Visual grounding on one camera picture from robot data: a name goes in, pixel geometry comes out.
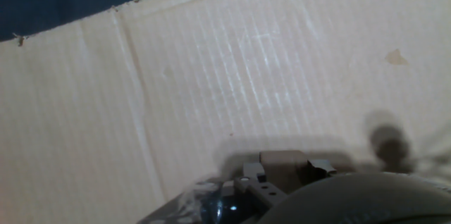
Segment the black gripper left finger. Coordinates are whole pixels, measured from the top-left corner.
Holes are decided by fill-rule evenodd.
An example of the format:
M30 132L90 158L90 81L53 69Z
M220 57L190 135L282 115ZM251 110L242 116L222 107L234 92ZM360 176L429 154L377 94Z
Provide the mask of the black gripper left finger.
M234 187L261 210L269 210L287 198L287 194L267 180L260 162L244 163L243 176L235 178Z

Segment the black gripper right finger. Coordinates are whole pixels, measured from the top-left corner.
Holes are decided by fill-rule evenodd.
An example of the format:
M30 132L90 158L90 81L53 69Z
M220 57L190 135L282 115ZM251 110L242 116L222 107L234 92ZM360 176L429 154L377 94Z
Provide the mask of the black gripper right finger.
M337 174L337 170L326 159L309 160L309 166L314 179L329 178Z

